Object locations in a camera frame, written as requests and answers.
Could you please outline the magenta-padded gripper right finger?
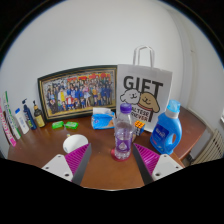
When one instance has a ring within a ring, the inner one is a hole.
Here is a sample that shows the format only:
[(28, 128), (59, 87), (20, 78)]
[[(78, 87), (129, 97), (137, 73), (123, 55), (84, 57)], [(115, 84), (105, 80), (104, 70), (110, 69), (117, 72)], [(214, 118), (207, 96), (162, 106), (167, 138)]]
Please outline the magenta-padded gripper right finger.
[(145, 185), (182, 169), (169, 155), (158, 155), (137, 143), (133, 144), (133, 155)]

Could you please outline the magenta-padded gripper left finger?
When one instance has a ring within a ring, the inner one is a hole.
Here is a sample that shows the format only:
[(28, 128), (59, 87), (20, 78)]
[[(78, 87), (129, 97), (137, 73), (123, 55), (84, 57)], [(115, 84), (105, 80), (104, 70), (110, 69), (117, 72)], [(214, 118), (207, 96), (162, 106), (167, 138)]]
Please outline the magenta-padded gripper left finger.
[(42, 169), (80, 185), (91, 154), (91, 144), (88, 143), (67, 155), (57, 154)]

